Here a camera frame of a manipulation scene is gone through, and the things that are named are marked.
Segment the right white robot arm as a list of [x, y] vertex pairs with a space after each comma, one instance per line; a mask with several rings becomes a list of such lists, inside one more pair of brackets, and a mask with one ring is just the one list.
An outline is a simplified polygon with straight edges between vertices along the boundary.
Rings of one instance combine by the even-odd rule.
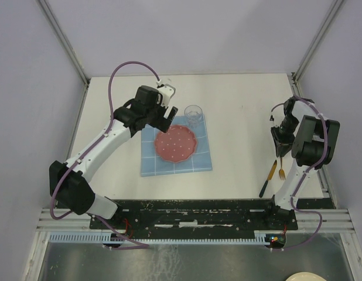
[[262, 215], [263, 224], [275, 229], [290, 220], [299, 196], [311, 175], [331, 162], [340, 130], [338, 121], [326, 118], [312, 100], [296, 96], [284, 102], [284, 118], [271, 128], [276, 157], [291, 153], [291, 169], [269, 210]]

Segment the green handled gold fork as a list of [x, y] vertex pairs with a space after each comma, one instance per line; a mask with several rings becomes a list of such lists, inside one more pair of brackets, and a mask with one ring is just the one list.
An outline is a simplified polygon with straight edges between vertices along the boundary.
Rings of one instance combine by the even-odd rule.
[[280, 178], [281, 180], [286, 180], [285, 171], [284, 171], [284, 169], [283, 169], [283, 157], [280, 157], [279, 178]]

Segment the blue checked cloth placemat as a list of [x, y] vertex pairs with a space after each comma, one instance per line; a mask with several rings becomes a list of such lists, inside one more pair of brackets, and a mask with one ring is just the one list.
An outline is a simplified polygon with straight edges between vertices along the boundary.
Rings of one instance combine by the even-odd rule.
[[196, 151], [187, 160], [172, 163], [160, 158], [155, 152], [155, 136], [159, 130], [147, 125], [141, 132], [141, 176], [207, 172], [213, 169], [205, 117], [192, 129], [197, 138]]

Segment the green handled gold knife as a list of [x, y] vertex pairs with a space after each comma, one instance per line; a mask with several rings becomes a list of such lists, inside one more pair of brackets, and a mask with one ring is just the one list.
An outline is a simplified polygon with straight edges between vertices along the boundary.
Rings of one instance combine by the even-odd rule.
[[264, 193], [266, 191], [267, 185], [268, 185], [269, 181], [272, 179], [272, 177], [273, 177], [273, 175], [275, 173], [276, 167], [277, 167], [277, 160], [274, 161], [274, 163], [273, 163], [273, 165], [272, 165], [272, 167], [270, 169], [270, 172], [268, 173], [267, 179], [264, 182], [264, 185], [263, 185], [263, 187], [262, 187], [262, 189], [261, 189], [261, 191], [259, 193], [259, 198], [263, 197], [263, 195], [264, 195]]

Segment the clear plastic cup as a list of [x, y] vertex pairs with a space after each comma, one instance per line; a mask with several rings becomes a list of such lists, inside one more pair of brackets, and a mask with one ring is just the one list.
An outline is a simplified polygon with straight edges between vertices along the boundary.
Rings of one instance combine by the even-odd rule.
[[189, 128], [197, 128], [203, 121], [203, 111], [198, 105], [189, 105], [184, 110]]

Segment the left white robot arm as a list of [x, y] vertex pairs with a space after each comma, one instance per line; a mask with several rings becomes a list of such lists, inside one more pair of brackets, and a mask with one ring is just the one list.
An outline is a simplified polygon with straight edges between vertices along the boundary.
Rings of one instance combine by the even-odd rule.
[[77, 215], [99, 216], [110, 228], [118, 228], [123, 222], [122, 208], [93, 192], [89, 182], [117, 148], [147, 125], [168, 131], [178, 111], [176, 107], [168, 108], [175, 93], [175, 87], [169, 84], [158, 88], [140, 86], [136, 96], [114, 111], [107, 128], [81, 152], [64, 163], [53, 162], [49, 167], [52, 201]]

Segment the pink dotted plate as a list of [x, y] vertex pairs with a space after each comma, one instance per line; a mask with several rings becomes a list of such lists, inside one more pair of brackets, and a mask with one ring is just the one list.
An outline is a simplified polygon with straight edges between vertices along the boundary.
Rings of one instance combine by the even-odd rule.
[[197, 137], [183, 125], [171, 125], [167, 132], [155, 136], [155, 153], [162, 160], [180, 163], [188, 160], [197, 149]]

